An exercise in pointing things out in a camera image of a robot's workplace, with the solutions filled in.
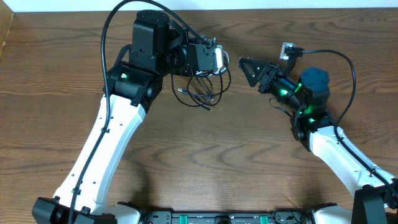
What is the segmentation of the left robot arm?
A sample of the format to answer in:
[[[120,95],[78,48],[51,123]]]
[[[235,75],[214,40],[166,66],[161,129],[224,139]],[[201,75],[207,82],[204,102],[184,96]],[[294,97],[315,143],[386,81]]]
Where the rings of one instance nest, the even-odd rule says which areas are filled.
[[[104,95],[88,139],[52,198],[32,209],[37,223],[139,223],[130,203],[109,207],[107,195],[132,135],[162,89],[166,75],[220,71],[226,63],[215,39],[191,37],[183,21],[167,11],[144,10],[133,24],[132,44],[123,47],[107,72]]]

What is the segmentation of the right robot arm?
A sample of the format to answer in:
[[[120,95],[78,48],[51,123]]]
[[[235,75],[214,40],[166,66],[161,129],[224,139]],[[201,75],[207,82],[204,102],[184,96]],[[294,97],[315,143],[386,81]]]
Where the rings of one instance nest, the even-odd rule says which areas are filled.
[[[289,77],[295,59],[287,68],[256,60],[239,59],[238,67],[251,87],[270,93],[289,113],[291,132],[307,151],[320,158],[354,198],[351,210],[326,203],[304,212],[300,223],[397,223],[397,177],[366,157],[346,136],[330,112],[328,73],[305,69],[298,81]]]

